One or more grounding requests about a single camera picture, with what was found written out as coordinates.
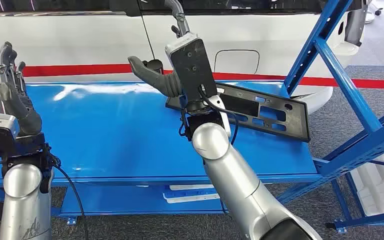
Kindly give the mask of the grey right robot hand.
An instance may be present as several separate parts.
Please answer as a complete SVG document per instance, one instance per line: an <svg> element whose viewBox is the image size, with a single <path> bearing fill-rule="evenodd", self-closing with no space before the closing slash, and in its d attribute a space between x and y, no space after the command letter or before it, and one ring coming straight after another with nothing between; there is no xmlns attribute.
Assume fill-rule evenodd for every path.
<svg viewBox="0 0 384 240"><path fill-rule="evenodd" d="M190 28L181 3L177 0L165 0L164 6L171 9L172 16L176 19L177 26L171 27L176 37L181 38L189 33ZM134 75L163 95L174 98L184 94L180 79L175 71L162 74L146 67L143 61L136 56L129 56L127 59Z"/></svg>

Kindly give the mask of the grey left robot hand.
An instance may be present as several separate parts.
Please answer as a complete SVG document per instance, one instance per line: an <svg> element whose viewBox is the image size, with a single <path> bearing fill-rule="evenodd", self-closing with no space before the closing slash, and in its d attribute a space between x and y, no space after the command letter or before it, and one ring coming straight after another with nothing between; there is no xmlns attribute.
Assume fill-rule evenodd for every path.
<svg viewBox="0 0 384 240"><path fill-rule="evenodd" d="M15 64L18 54L10 42L0 48L0 112L14 116L19 124L19 136L35 136L42 131L42 119L28 96L23 69Z"/></svg>

